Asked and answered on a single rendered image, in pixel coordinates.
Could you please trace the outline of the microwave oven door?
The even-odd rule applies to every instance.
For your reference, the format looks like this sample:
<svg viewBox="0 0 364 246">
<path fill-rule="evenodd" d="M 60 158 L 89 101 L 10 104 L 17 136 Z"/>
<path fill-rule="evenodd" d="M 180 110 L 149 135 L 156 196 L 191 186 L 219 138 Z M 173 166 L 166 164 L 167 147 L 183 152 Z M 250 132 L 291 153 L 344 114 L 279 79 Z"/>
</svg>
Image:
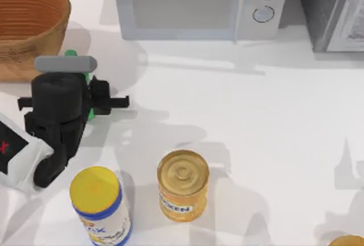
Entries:
<svg viewBox="0 0 364 246">
<path fill-rule="evenodd" d="M 239 0 L 115 0 L 125 40 L 236 40 Z"/>
</svg>

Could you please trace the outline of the orange round object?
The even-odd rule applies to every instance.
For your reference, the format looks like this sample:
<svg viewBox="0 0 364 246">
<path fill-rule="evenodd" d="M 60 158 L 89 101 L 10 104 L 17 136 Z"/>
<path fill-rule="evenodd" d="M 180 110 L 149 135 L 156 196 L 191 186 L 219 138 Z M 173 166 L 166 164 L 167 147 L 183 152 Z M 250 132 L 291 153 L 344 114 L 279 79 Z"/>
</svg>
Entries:
<svg viewBox="0 0 364 246">
<path fill-rule="evenodd" d="M 357 235 L 343 235 L 335 238 L 328 246 L 364 246 L 364 237 Z"/>
</svg>

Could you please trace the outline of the grey cabinet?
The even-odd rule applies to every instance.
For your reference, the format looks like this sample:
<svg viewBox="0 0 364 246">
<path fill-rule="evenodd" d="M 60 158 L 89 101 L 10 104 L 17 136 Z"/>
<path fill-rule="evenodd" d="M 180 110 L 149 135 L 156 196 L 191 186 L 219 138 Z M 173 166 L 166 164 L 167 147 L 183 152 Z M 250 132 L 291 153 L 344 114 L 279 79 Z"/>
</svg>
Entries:
<svg viewBox="0 0 364 246">
<path fill-rule="evenodd" d="M 315 52 L 364 52 L 364 0 L 301 0 Z"/>
</svg>

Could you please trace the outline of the brown woven basket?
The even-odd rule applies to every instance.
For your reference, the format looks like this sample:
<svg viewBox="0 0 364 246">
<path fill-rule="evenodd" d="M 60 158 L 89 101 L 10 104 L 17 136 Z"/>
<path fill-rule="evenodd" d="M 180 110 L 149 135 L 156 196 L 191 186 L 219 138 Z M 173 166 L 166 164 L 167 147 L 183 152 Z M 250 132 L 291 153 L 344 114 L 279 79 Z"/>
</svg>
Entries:
<svg viewBox="0 0 364 246">
<path fill-rule="evenodd" d="M 70 14 L 69 0 L 0 0 L 0 83 L 37 76 L 35 59 L 59 54 Z"/>
</svg>

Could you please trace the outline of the golden yellow can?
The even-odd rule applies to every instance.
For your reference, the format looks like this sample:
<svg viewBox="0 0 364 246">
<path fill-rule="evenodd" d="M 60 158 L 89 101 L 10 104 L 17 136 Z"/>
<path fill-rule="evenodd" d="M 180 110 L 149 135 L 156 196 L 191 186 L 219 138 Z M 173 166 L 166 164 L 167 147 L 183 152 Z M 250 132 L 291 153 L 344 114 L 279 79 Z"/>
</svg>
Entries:
<svg viewBox="0 0 364 246">
<path fill-rule="evenodd" d="M 168 153 L 157 168 L 159 206 L 175 222 L 191 222 L 202 215 L 207 204 L 209 166 L 191 150 Z"/>
</svg>

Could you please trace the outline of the white can with yellow lid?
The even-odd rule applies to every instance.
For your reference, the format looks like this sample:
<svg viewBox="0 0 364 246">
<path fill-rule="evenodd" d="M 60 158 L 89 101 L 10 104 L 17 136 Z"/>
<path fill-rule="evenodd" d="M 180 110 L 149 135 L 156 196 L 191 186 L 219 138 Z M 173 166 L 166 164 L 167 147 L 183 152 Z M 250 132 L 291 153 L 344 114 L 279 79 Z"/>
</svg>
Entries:
<svg viewBox="0 0 364 246">
<path fill-rule="evenodd" d="M 69 194 L 94 246 L 124 246 L 132 231 L 127 198 L 110 169 L 92 166 L 72 180 Z"/>
</svg>

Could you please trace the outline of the pale microwave oven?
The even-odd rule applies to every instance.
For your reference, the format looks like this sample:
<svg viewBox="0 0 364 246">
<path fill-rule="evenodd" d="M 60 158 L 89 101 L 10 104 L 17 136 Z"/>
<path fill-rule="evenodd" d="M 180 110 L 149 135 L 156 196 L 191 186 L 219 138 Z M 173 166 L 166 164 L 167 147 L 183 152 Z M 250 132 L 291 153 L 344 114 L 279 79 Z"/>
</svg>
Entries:
<svg viewBox="0 0 364 246">
<path fill-rule="evenodd" d="M 237 38 L 231 41 L 273 38 L 279 28 L 284 2 L 285 0 L 239 0 Z M 257 23 L 252 18 L 253 11 L 264 6 L 272 7 L 275 10 L 275 16 L 267 23 Z"/>
</svg>

